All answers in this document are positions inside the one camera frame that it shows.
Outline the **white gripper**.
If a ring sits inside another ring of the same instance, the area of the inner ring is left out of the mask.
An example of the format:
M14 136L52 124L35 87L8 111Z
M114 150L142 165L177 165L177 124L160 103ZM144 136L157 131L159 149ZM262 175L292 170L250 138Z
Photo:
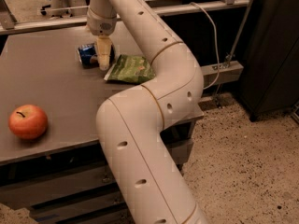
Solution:
M112 41L107 35L114 32L116 22L117 13L114 9L105 15L98 15L90 8L88 9L87 25L93 35L99 35L96 39L95 48L99 67L103 71L106 71L110 66Z

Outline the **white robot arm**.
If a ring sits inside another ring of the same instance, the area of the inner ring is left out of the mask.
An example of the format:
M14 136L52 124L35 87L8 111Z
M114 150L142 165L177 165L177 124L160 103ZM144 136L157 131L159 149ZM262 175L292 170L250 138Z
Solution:
M109 37L117 20L123 21L156 76L99 107L96 131L108 165L135 224L207 224L160 136L197 109L202 70L144 0L91 0L87 23L94 35Z

